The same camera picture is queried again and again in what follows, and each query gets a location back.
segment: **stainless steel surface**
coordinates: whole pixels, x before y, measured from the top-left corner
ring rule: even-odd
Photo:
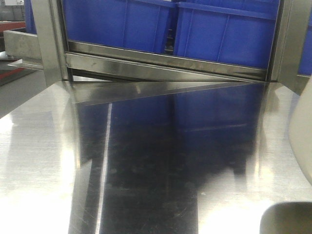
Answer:
[[[43,72],[24,70],[21,73],[24,75],[22,78],[11,80],[7,84],[0,86],[0,118],[46,88]]]
[[[3,35],[7,55],[41,60],[37,35],[12,30],[4,31]]]
[[[311,9],[310,0],[283,0],[277,21],[269,76],[272,81],[277,80],[295,92]]]
[[[207,74],[78,53],[66,53],[66,61],[69,68],[117,78],[153,81],[252,81],[245,78]]]
[[[258,234],[271,205],[312,201],[288,139],[298,98],[279,83],[57,82],[0,119],[0,233]]]
[[[60,4],[58,0],[32,0],[47,86],[59,80],[72,80],[65,60],[67,39]]]
[[[124,59],[154,65],[168,66],[171,68],[187,69],[199,72],[223,74],[234,77],[265,80],[266,70],[239,65],[223,64],[196,60],[193,58],[174,57],[169,55],[157,55],[140,51],[125,50],[103,45],[96,45],[84,42],[69,41],[71,52],[105,56],[115,59]]]

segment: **metal ledge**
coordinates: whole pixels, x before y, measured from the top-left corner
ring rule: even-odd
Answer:
[[[13,30],[4,31],[3,35],[7,55],[41,60],[37,35]]]
[[[66,61],[72,69],[149,81],[254,81],[78,53],[66,53]]]
[[[43,65],[40,60],[20,59],[20,60],[10,63],[9,66],[43,71]]]
[[[267,72],[265,69],[253,67],[209,62],[169,55],[158,55],[77,41],[69,41],[69,50],[76,53],[106,56],[115,59],[124,59],[154,65],[168,66],[172,68],[181,68],[192,71],[209,72],[214,74],[251,78],[256,80],[265,80]]]

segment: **metal bar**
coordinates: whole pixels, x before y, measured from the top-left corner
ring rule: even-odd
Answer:
[[[37,35],[11,30],[4,31],[3,35],[7,55],[41,60]]]
[[[281,0],[280,4],[268,77],[294,91],[311,8],[310,0]]]
[[[10,63],[9,66],[40,70],[40,71],[44,70],[41,60],[33,60],[33,59],[20,59],[18,61]]]
[[[65,59],[67,39],[59,0],[32,0],[38,42],[47,86],[72,80]]]
[[[113,48],[103,45],[96,45],[84,42],[69,41],[71,52],[83,53],[96,56],[105,56],[115,59],[137,61],[154,65],[181,68],[199,72],[209,72],[234,77],[265,80],[266,70],[244,67],[239,65],[209,62],[192,58],[182,58],[169,55],[158,55],[140,51]]]
[[[122,78],[153,81],[254,81],[78,53],[66,53],[66,61],[72,69]]]

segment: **stainless steel table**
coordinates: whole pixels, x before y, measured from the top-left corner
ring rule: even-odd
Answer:
[[[257,234],[312,201],[279,83],[59,82],[0,119],[1,234]]]

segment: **metal post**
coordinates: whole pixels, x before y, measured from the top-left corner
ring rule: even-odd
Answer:
[[[32,7],[47,86],[59,80],[72,80],[66,65],[68,43],[61,1],[32,0]]]
[[[311,0],[281,0],[268,80],[300,93],[297,74],[312,8]]]

